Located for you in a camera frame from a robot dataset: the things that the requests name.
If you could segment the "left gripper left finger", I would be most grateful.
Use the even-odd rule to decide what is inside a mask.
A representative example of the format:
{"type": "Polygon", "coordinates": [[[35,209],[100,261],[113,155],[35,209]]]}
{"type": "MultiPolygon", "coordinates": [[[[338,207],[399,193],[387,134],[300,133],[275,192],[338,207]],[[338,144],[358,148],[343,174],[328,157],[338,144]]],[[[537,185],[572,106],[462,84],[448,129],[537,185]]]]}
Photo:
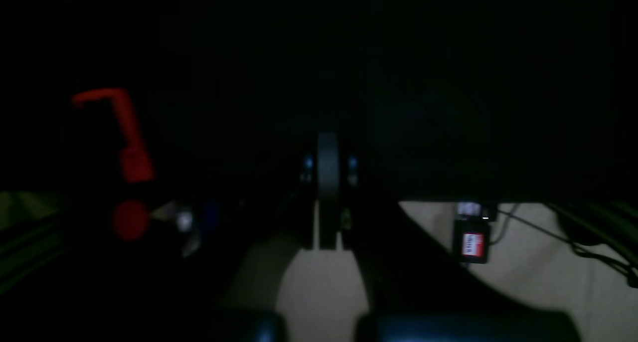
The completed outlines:
{"type": "Polygon", "coordinates": [[[178,227],[190,222],[182,251],[190,304],[176,342],[287,341],[274,306],[290,263],[313,246],[315,202],[329,208],[329,133],[305,149],[298,173],[263,183],[225,211],[206,199],[199,215],[178,214],[178,227]]]}

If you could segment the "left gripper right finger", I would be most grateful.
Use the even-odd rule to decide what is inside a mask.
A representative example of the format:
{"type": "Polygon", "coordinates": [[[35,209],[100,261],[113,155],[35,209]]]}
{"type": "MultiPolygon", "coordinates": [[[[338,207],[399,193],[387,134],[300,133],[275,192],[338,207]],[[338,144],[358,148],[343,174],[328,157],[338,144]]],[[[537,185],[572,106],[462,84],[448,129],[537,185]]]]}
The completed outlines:
{"type": "Polygon", "coordinates": [[[486,285],[398,202],[360,183],[356,155],[329,134],[329,247],[353,253],[370,311],[357,342],[578,342],[564,312],[526,306],[486,285]]]}

